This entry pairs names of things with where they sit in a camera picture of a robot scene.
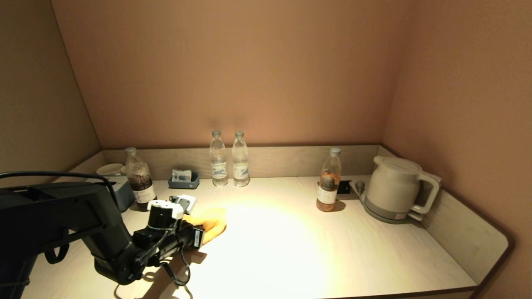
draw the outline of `white kettle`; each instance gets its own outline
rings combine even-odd
[[[373,161],[377,169],[371,175],[363,201],[365,210],[387,223],[404,222],[407,216],[420,221],[432,207],[442,179],[424,172],[419,165],[409,160],[376,156]],[[420,181],[433,186],[425,206],[414,204]]]

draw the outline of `wall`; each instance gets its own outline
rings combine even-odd
[[[0,2],[0,172],[69,170],[99,150],[48,1]],[[49,181],[2,179],[0,187]]]
[[[410,1],[53,0],[103,148],[381,140]]]
[[[515,236],[484,298],[530,298],[531,28],[529,0],[420,2],[384,134]]]

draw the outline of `orange cloth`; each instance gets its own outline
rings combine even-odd
[[[205,229],[203,244],[206,244],[225,230],[227,225],[226,209],[222,207],[210,209],[197,217],[183,215],[183,220],[186,220],[192,225],[203,225],[203,228]]]

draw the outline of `brown liquid bottle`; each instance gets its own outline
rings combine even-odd
[[[320,186],[316,199],[316,206],[323,212],[334,210],[341,170],[340,149],[333,147],[330,151],[330,157],[327,158],[321,169]]]
[[[137,149],[128,147],[124,150],[127,154],[126,176],[135,195],[135,202],[141,211],[148,210],[148,202],[156,200],[152,176],[148,164],[137,156]]]

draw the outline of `white table surface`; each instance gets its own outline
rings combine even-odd
[[[343,179],[367,179],[350,176]],[[252,178],[215,187],[201,180],[196,190],[168,189],[156,181],[159,199],[197,197],[193,214],[227,209],[227,228],[199,251],[189,252],[194,299],[333,298],[423,292],[475,286],[454,259],[414,221],[390,225],[369,216],[355,195],[341,211],[315,206],[317,177]],[[147,224],[148,213],[122,214],[130,233]],[[175,272],[182,263],[175,258]],[[37,259],[23,298],[186,299],[162,268],[146,268],[145,279],[127,286],[100,276],[82,241],[71,244],[64,261]]]

